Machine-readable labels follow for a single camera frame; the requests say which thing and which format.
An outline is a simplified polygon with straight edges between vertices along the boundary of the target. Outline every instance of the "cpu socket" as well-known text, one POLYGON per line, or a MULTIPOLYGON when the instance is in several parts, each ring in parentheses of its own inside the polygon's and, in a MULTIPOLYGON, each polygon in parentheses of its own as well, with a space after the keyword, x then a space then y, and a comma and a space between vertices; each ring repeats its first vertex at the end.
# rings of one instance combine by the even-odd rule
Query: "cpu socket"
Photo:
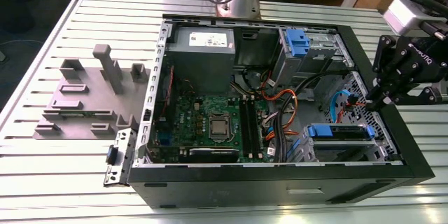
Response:
POLYGON ((231 137, 231 122, 229 115, 211 115, 209 117, 209 138, 223 143, 231 137))

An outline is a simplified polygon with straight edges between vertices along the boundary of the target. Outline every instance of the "aluminum extrusion table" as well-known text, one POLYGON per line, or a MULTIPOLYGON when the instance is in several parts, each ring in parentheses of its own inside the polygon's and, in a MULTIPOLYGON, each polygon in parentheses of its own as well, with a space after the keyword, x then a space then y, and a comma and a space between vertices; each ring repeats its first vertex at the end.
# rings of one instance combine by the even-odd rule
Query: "aluminum extrusion table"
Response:
MULTIPOLYGON (((351 205, 151 209, 133 188, 105 188, 111 140, 35 140, 35 126, 67 58, 99 67, 95 44, 110 44, 122 67, 153 67, 163 13, 214 15, 205 0, 73 0, 0 114, 0 219, 63 223, 447 223, 448 106, 401 113, 437 178, 351 205)), ((262 3, 263 19, 350 25, 371 59, 393 32, 375 10, 262 3)))

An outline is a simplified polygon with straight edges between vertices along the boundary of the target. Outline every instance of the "power supply label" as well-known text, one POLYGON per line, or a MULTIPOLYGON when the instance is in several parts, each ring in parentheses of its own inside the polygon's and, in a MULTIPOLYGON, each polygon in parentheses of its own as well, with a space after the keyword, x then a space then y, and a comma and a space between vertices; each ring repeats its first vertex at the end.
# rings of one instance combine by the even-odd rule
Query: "power supply label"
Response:
POLYGON ((191 33, 190 45, 198 47, 227 47, 227 34, 191 33))

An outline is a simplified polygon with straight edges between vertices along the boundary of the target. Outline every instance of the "green circuit board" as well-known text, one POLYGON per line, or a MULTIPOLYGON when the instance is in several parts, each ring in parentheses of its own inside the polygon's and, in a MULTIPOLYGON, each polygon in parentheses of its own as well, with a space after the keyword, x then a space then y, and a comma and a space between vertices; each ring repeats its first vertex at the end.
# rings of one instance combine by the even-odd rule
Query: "green circuit board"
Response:
MULTIPOLYGON (((175 111, 175 128, 171 136, 170 146, 162 147, 165 163, 177 163, 179 147, 227 147, 241 151, 241 163, 270 162, 267 148, 263 148, 262 132, 259 131, 261 151, 263 158, 246 157, 243 154, 242 124, 241 124, 241 99, 229 97, 179 97, 175 111), (223 139, 214 139, 210 136, 211 120, 227 118, 230 123, 230 135, 223 139)), ((262 123, 262 115, 267 113, 267 103, 261 100, 255 102, 257 117, 262 123)))

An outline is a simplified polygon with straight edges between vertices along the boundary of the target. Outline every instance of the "side panel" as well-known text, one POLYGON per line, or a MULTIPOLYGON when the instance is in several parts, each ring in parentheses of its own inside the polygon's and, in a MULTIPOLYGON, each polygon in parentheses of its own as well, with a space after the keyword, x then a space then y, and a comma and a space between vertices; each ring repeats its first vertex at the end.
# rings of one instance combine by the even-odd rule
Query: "side panel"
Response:
POLYGON ((357 202, 402 181, 377 179, 131 183, 153 208, 309 205, 357 202))

